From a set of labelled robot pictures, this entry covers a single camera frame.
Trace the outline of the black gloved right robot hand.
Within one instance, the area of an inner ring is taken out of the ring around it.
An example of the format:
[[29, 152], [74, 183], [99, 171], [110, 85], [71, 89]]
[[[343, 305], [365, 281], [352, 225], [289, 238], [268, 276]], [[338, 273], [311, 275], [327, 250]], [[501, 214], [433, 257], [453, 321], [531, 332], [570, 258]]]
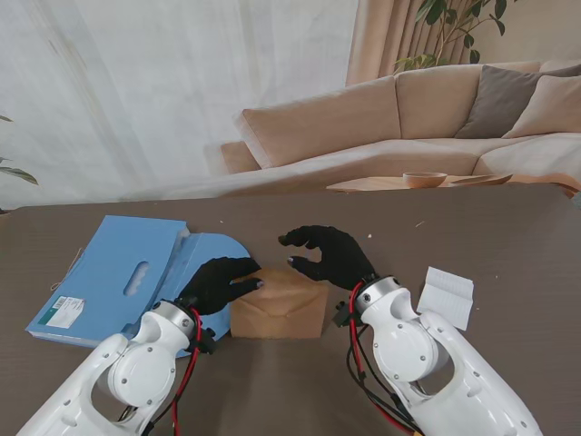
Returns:
[[280, 236], [278, 241], [283, 246], [320, 250], [318, 262], [301, 256], [288, 259], [294, 270], [315, 282], [327, 281], [341, 289], [353, 290], [360, 283], [379, 278], [356, 240], [335, 227], [305, 225]]

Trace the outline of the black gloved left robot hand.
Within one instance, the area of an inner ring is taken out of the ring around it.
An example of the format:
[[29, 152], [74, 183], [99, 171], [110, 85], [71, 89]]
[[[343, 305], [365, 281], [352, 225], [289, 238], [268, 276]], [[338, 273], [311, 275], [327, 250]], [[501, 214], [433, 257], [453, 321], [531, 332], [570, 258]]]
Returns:
[[175, 301], [201, 316], [220, 312], [227, 304], [262, 287], [262, 280], [253, 276], [260, 269], [252, 258], [211, 259], [196, 271]]

